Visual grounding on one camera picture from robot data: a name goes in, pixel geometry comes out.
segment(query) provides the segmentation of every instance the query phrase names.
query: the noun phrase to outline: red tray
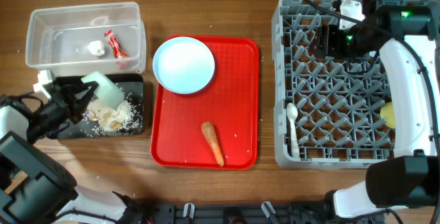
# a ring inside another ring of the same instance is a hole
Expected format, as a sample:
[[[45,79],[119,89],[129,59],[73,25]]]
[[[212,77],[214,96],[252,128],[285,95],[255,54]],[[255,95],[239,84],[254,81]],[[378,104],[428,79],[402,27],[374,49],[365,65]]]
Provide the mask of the red tray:
[[[215,73],[208,86],[192,95],[158,86],[151,155],[163,166],[245,170],[257,157],[259,49],[248,38],[189,37],[211,50]],[[201,132],[206,121],[216,128],[223,167],[217,164]]]

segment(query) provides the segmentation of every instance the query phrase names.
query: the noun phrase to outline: spoon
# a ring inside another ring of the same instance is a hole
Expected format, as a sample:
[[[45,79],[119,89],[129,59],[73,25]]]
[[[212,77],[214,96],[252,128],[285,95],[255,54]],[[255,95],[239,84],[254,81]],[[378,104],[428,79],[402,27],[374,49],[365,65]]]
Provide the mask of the spoon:
[[[290,147],[292,157],[300,157],[300,148],[298,147],[298,140],[296,139],[295,120],[298,117],[298,109],[295,104],[289,103],[286,108],[287,119],[290,122]]]

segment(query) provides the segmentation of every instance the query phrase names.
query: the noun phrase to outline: candy wrapper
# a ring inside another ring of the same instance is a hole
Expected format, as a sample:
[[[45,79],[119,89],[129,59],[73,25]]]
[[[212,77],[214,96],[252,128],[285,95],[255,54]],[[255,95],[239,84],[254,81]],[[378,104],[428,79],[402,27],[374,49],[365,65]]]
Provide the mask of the candy wrapper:
[[[121,44],[119,44],[118,39],[116,38],[115,34],[111,30],[106,32],[104,34],[104,36],[107,39],[107,41],[109,42],[109,45],[111,46],[111,48],[113,50],[113,55],[115,56],[115,58],[129,57],[129,55],[127,55],[127,53],[125,53],[122,50]],[[118,64],[120,69],[125,69],[129,65],[128,61],[117,61],[116,63]]]

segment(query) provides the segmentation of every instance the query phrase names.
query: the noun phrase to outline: black cable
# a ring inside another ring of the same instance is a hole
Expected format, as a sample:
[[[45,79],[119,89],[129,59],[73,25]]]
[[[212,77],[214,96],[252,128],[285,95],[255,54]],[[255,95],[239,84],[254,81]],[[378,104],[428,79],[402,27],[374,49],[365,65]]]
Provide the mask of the black cable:
[[[404,222],[400,219],[400,216],[396,213],[396,211],[392,209],[386,209],[386,213],[387,214],[391,213],[394,216],[394,218],[396,218],[397,223],[404,224]]]
[[[357,71],[357,72],[350,72],[349,65],[348,65],[348,63],[346,63],[345,64],[345,72],[349,75],[360,75],[360,74],[368,73],[373,69],[374,65],[377,63],[378,58],[379,58],[379,52],[376,51],[376,53],[374,54],[374,58],[373,58],[374,62],[372,64],[370,64],[370,67],[368,67],[368,69],[366,69],[366,70],[361,70],[361,71]]]
[[[382,34],[385,34],[387,36],[389,36],[390,38],[395,39],[397,42],[401,43],[410,53],[411,55],[414,57],[414,59],[416,60],[417,64],[419,65],[420,69],[424,69],[424,64],[423,61],[420,59],[419,55],[415,52],[415,50],[407,43],[405,42],[404,38],[400,38],[395,36],[394,34],[392,34],[391,32],[382,29],[380,27],[377,27],[375,25],[371,25],[368,23],[364,23],[362,21],[359,21],[357,19],[352,19],[350,17],[338,14],[336,12],[327,10],[323,7],[320,7],[319,5],[316,5],[313,3],[313,1],[310,0],[304,0],[305,2],[307,2],[307,4],[309,4],[311,7],[324,12],[326,14],[330,14],[336,18],[339,19],[344,19],[346,21],[350,21],[353,22],[355,24],[358,25],[363,25],[364,27],[370,28],[372,30],[375,30],[377,32],[381,32]],[[437,120],[437,109],[435,106],[435,101],[434,101],[434,92],[432,91],[432,83],[429,79],[428,76],[428,72],[426,70],[421,70],[420,73],[423,76],[423,80],[425,81],[425,85],[427,88],[427,92],[428,92],[428,99],[430,101],[430,108],[431,108],[431,116],[432,116],[432,129],[433,129],[433,139],[434,139],[434,143],[435,143],[435,150],[437,152],[437,158],[438,158],[438,173],[439,173],[439,179],[440,179],[440,142],[439,142],[439,125],[438,125],[438,120]],[[432,215],[431,224],[435,224],[437,222],[437,219],[439,217],[440,214],[440,183],[439,183],[439,189],[438,189],[438,193],[437,193],[437,203],[435,205],[435,209],[434,209],[434,213]]]
[[[107,216],[101,216],[101,215],[98,215],[98,214],[91,214],[91,213],[87,213],[87,212],[83,212],[83,211],[79,211],[79,210],[75,210],[75,209],[66,211],[66,212],[58,215],[54,219],[53,222],[55,223],[57,220],[61,219],[62,217],[66,216],[68,214],[75,214],[75,215],[83,215],[83,216],[93,217],[93,218],[104,220],[104,221],[111,221],[112,223],[117,223],[118,222],[117,220],[109,218]]]
[[[39,108],[43,108],[43,105],[44,105],[44,102],[40,99],[40,98],[38,98],[38,97],[36,97],[36,96],[31,96],[31,95],[22,95],[22,96],[19,96],[19,100],[21,101],[22,99],[30,99],[30,100],[38,100],[39,102],[40,102],[40,107]]]
[[[27,92],[27,93],[23,93],[23,94],[19,95],[19,97],[22,97],[22,96],[28,96],[28,95],[31,95],[31,94],[33,94],[33,93],[35,93],[35,91],[29,91],[29,92]]]
[[[48,131],[45,136],[50,139],[56,139],[56,137],[58,136],[59,133],[65,131],[67,128],[70,127],[70,123],[68,121],[64,121],[61,125],[58,127],[58,129],[56,129],[54,131]]]

